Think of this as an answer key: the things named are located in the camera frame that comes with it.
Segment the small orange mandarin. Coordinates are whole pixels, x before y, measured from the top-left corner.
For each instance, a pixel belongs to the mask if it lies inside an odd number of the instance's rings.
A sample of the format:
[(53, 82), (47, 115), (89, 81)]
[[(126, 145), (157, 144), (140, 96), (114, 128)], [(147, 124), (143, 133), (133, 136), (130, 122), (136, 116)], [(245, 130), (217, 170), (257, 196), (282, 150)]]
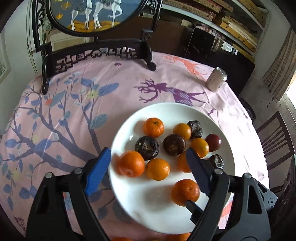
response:
[(186, 123), (179, 123), (174, 126), (173, 133), (181, 136), (184, 140), (189, 140), (192, 134), (190, 126)]

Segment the large dark water chestnut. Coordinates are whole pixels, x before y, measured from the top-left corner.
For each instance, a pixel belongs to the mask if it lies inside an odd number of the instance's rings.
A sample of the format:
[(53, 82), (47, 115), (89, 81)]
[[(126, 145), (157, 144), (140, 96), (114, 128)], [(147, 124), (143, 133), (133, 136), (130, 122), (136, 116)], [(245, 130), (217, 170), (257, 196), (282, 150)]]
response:
[(155, 138), (143, 136), (136, 141), (134, 150), (140, 153), (145, 161), (149, 161), (158, 156), (159, 144)]

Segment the large orange mandarin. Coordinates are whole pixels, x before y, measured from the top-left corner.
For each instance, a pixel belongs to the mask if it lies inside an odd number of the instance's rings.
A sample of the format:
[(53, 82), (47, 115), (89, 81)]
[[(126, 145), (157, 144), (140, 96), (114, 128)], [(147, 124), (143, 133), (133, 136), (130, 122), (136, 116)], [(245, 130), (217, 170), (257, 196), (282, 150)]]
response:
[(182, 233), (178, 235), (168, 235), (166, 241), (187, 241), (191, 233)]
[(176, 182), (171, 189), (171, 199), (179, 206), (185, 206), (186, 201), (196, 202), (199, 197), (199, 186), (191, 179), (180, 180)]

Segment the orange mandarin on plate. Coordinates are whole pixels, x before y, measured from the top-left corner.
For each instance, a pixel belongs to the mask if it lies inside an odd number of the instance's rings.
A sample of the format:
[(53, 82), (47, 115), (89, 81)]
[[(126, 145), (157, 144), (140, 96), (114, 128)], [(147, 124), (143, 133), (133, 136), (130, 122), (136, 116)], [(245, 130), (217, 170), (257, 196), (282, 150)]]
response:
[(191, 142), (191, 147), (200, 158), (205, 157), (209, 153), (209, 145), (202, 138), (196, 138)]

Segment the dark red passion fruit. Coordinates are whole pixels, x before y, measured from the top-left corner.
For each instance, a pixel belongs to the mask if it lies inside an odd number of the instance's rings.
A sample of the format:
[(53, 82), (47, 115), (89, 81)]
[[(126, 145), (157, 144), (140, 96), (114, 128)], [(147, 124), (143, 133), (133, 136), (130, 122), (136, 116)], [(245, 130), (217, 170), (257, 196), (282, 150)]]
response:
[(207, 137), (205, 137), (205, 141), (209, 146), (209, 152), (218, 150), (222, 144), (221, 138), (214, 133), (211, 133)]

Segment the white oval plate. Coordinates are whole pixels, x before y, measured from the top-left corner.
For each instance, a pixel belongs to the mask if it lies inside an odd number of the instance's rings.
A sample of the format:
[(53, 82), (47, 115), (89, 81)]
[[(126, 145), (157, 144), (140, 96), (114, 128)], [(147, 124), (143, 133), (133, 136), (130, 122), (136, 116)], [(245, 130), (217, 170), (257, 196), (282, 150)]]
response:
[(155, 181), (145, 173), (137, 178), (125, 177), (117, 171), (116, 162), (126, 151), (134, 150), (136, 141), (144, 136), (143, 125), (148, 118), (159, 118), (165, 127), (164, 133), (157, 138), (162, 144), (178, 123), (198, 120), (203, 135), (214, 133), (222, 140), (221, 148), (216, 151), (225, 162), (224, 171), (235, 174), (234, 157), (224, 133), (210, 117), (184, 104), (157, 103), (148, 105), (133, 113), (119, 128), (111, 145), (112, 160), (109, 166), (109, 180), (114, 196), (121, 208), (136, 222), (155, 232), (181, 234), (191, 232), (195, 225), (191, 222), (191, 212), (171, 200), (173, 185), (183, 179), (194, 179), (191, 173), (177, 168), (177, 157), (168, 155), (160, 147), (158, 158), (167, 161), (171, 171), (165, 180)]

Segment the dark wooden chair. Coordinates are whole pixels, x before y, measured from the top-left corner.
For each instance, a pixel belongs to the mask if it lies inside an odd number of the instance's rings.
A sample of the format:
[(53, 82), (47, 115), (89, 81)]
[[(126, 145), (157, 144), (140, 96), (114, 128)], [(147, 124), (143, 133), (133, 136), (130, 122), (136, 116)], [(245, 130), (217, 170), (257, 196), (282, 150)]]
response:
[(256, 132), (258, 135), (263, 132), (266, 133), (266, 136), (263, 138), (263, 140), (260, 140), (265, 158), (270, 157), (283, 148), (287, 148), (286, 154), (282, 154), (275, 161), (269, 164), (266, 163), (268, 171), (279, 166), (295, 154), (292, 138), (279, 111), (277, 111), (264, 124), (257, 128)]

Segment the yellowish orange fruit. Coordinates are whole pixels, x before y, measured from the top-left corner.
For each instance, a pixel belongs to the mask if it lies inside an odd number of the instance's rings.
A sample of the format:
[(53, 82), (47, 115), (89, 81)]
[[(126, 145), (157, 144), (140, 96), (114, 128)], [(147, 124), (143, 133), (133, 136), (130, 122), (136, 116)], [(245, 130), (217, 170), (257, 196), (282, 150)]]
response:
[(114, 237), (111, 241), (132, 241), (132, 240), (126, 237)]

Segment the pink printed tablecloth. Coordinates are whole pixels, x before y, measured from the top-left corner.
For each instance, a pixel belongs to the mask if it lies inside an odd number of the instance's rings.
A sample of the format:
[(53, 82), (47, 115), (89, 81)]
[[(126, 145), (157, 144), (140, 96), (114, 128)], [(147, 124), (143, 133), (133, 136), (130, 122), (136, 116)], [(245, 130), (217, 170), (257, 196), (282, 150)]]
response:
[(1, 206), (20, 235), (47, 172), (63, 175), (109, 147), (125, 120), (158, 102), (192, 106), (224, 132), (234, 156), (235, 173), (251, 173), (269, 186), (259, 137), (229, 85), (213, 93), (205, 86), (212, 67), (181, 57), (154, 53), (155, 71), (140, 60), (87, 58), (50, 80), (23, 91), (6, 128), (1, 129)]

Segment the white drink can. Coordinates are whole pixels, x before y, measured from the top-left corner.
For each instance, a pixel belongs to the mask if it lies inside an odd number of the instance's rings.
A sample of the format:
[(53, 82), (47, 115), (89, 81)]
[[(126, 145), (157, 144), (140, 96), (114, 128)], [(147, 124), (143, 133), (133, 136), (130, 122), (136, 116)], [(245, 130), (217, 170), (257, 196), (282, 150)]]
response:
[(212, 92), (217, 92), (222, 85), (227, 81), (227, 73), (220, 67), (213, 69), (209, 78), (206, 81), (206, 86)]

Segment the wooden bookshelf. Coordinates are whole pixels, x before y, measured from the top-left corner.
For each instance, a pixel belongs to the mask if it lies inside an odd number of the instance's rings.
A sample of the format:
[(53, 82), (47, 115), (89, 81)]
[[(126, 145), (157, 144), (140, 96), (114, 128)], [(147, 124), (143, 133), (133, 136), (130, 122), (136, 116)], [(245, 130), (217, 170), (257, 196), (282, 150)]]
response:
[(262, 1), (163, 1), (162, 9), (196, 20), (252, 62), (270, 20)]

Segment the black carved screen stand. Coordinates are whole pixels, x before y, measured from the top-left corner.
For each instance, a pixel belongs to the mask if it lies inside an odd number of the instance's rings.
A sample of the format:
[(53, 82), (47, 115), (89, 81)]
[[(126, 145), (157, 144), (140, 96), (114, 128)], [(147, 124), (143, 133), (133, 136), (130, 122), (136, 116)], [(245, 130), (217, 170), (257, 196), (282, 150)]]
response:
[[(162, 1), (31, 1), (32, 31), (36, 52), (41, 53), (41, 93), (46, 95), (51, 77), (67, 71), (87, 57), (118, 56), (125, 59), (142, 59), (151, 71), (152, 61), (149, 38), (156, 30)], [(140, 38), (101, 40), (105, 33), (119, 30), (144, 9), (153, 15), (149, 29), (142, 29)], [(40, 31), (44, 20), (60, 32), (90, 41), (54, 51), (51, 42), (42, 43)]]

